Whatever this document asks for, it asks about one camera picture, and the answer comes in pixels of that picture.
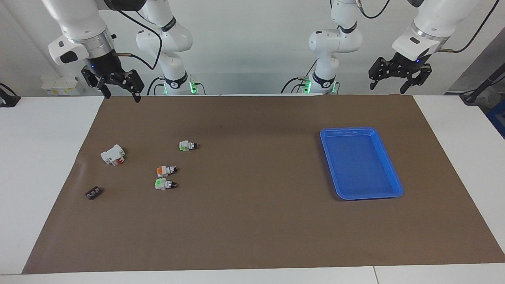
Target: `white table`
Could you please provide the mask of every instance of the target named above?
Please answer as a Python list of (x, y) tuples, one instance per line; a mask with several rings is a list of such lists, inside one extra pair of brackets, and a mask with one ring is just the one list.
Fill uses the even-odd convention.
[[(458, 97), (416, 102), (502, 249), (505, 140)], [(0, 109), (0, 283), (349, 283), (505, 282), (505, 264), (217, 271), (21, 273), (102, 102), (100, 97), (23, 98)]]

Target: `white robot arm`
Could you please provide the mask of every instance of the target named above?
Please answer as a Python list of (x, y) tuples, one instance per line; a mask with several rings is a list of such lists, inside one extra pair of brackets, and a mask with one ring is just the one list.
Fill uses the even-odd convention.
[(380, 57), (369, 70), (370, 89), (389, 77), (406, 78), (400, 89), (405, 93), (414, 85), (422, 85), (432, 69), (426, 61), (442, 48), (479, 0), (409, 0), (419, 7), (413, 23), (393, 43), (396, 53), (390, 61)]
[[(182, 59), (175, 54), (187, 51), (193, 46), (193, 37), (189, 30), (177, 22), (167, 0), (149, 0), (142, 11), (147, 20), (160, 28), (159, 34), (162, 36), (163, 44), (159, 62), (167, 93), (197, 93), (193, 77), (185, 70)], [(153, 58), (157, 56), (159, 44), (157, 36), (151, 32), (140, 31), (137, 34), (138, 47)]]
[[(98, 14), (94, 0), (42, 0), (51, 16), (58, 22), (63, 35), (49, 44), (49, 53), (57, 64), (84, 60), (81, 70), (87, 84), (96, 87), (108, 99), (111, 92), (107, 84), (128, 90), (136, 102), (144, 84), (137, 71), (125, 72), (115, 55), (113, 36)], [(127, 2), (107, 0), (110, 9), (138, 11), (145, 0)]]
[(309, 92), (331, 92), (339, 65), (335, 54), (360, 48), (363, 36), (358, 30), (358, 15), (355, 0), (332, 0), (331, 18), (338, 28), (313, 32), (309, 39), (309, 46), (318, 57), (316, 70), (310, 75)]

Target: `black stand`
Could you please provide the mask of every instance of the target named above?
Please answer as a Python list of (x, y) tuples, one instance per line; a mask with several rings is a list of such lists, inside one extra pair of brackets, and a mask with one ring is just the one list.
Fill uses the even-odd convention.
[(463, 102), (465, 102), (466, 105), (472, 106), (473, 103), (475, 102), (475, 100), (477, 99), (477, 97), (485, 89), (487, 89), (489, 86), (491, 86), (491, 84), (493, 84), (493, 82), (498, 80), (498, 78), (504, 73), (505, 73), (505, 63), (503, 65), (501, 65), (491, 76), (489, 76), (489, 78), (487, 78), (487, 80), (485, 80), (477, 89), (475, 89), (475, 91), (473, 91), (473, 93), (471, 93), (470, 95), (462, 94), (462, 95), (460, 95), (460, 98), (463, 100)]
[(8, 95), (1, 88), (0, 88), (0, 98), (5, 101), (5, 104), (0, 102), (0, 108), (13, 108), (16, 106), (16, 104), (18, 104), (19, 100), (21, 99), (21, 97), (17, 95), (14, 96)]

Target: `brown mat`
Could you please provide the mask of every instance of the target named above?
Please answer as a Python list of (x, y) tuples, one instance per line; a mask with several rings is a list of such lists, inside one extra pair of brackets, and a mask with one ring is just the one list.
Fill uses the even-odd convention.
[[(355, 126), (379, 131), (404, 196), (335, 194), (319, 131)], [(118, 167), (100, 159), (114, 144)], [(154, 189), (161, 165), (180, 188)], [(116, 97), (23, 273), (489, 262), (505, 256), (412, 97)]]

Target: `blue plastic tray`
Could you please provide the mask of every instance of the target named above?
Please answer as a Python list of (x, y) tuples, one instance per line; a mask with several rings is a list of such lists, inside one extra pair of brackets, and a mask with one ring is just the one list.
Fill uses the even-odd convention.
[(324, 129), (321, 141), (341, 198), (359, 200), (403, 195), (403, 186), (375, 129)]

